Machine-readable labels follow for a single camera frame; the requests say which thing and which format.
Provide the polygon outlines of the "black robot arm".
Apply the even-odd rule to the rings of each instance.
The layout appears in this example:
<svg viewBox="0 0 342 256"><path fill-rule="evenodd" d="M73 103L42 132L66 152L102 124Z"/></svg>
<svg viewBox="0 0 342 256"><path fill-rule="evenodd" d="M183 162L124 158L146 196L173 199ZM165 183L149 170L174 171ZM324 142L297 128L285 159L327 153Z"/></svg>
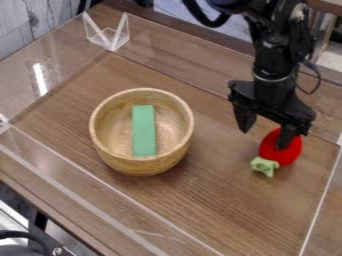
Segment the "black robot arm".
<svg viewBox="0 0 342 256"><path fill-rule="evenodd" d="M313 49L305 0L207 0L225 15L248 24L255 59L252 79L228 83L228 101L241 132L259 116L280 125L275 148L287 148L308 133L315 112L296 94L299 66Z"/></svg>

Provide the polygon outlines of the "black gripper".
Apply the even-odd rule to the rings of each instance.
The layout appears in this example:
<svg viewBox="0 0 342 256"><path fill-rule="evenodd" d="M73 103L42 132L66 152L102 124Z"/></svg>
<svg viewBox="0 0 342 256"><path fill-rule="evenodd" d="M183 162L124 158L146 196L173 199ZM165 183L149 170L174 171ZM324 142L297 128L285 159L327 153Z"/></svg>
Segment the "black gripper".
<svg viewBox="0 0 342 256"><path fill-rule="evenodd" d="M253 76L252 81L228 82L228 101L239 130L247 133L255 124L256 116L263 116L280 127L275 148L283 150L296 135L307 135L315 112L296 95L296 80L288 75L276 80Z"/></svg>

